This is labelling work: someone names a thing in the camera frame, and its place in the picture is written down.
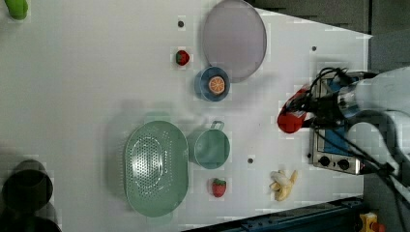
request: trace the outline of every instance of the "orange object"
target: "orange object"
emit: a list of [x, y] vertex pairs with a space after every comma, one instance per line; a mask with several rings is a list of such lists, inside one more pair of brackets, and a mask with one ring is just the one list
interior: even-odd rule
[[219, 95], [225, 91], [225, 81], [220, 76], [214, 76], [209, 80], [209, 90], [215, 95]]
[[371, 223], [370, 228], [374, 230], [374, 232], [386, 232], [386, 226], [377, 222]]

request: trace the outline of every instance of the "toy strawberry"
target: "toy strawberry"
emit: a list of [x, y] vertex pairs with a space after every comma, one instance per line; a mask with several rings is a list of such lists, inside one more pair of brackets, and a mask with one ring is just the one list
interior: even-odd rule
[[215, 179], [212, 183], [212, 193], [215, 197], [222, 197], [226, 191], [226, 182], [223, 180]]
[[187, 54], [185, 50], [179, 50], [175, 58], [177, 64], [180, 66], [185, 66], [187, 62], [190, 60], [190, 56]]

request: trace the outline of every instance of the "green colander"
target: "green colander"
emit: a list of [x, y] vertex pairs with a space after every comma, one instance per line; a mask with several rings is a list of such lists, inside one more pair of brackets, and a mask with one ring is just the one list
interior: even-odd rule
[[125, 153], [126, 193], [131, 206], [147, 217], [171, 213], [188, 190], [188, 143], [165, 121], [137, 129]]

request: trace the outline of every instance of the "blue bowl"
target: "blue bowl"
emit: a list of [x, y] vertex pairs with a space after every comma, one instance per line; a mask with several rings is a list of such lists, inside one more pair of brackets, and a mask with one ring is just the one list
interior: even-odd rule
[[[214, 76], [220, 76], [225, 81], [225, 90], [219, 95], [215, 95], [209, 89], [209, 80]], [[228, 74], [218, 67], [209, 67], [195, 77], [194, 88], [196, 94], [203, 100], [211, 102], [219, 102], [223, 100], [229, 93], [230, 80]]]

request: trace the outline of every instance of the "gray plate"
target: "gray plate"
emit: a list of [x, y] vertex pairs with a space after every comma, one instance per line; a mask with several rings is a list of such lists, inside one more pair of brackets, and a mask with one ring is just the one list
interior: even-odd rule
[[225, 70], [231, 82], [240, 82], [262, 64], [266, 30], [259, 13], [242, 0], [225, 0], [208, 14], [203, 49], [211, 66]]

